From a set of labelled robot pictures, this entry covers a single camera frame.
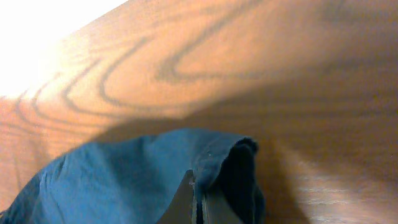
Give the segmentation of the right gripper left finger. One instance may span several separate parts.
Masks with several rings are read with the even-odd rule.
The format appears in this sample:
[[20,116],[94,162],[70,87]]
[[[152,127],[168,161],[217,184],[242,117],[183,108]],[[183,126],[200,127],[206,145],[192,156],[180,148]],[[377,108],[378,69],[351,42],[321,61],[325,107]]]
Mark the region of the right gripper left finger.
[[157,224],[193,224],[194,208],[193,171],[186,171],[169,207],[157,221]]

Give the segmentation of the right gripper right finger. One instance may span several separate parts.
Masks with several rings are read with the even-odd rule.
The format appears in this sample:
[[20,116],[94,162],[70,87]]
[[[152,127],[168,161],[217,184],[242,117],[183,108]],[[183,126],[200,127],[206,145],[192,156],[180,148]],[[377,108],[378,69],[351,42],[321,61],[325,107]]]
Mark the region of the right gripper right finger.
[[243,224],[234,213],[221,188],[212,186],[202,198],[204,224]]

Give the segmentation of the dark blue shorts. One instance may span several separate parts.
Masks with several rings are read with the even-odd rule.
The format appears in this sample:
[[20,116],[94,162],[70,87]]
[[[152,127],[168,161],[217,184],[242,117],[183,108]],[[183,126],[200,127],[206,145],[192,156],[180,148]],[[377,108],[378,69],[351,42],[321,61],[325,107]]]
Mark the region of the dark blue shorts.
[[217,187],[244,223],[264,219],[256,182],[257,143],[205,129],[178,129],[122,142],[84,144],[38,171],[2,212],[2,223],[155,223],[185,174],[203,220],[204,196]]

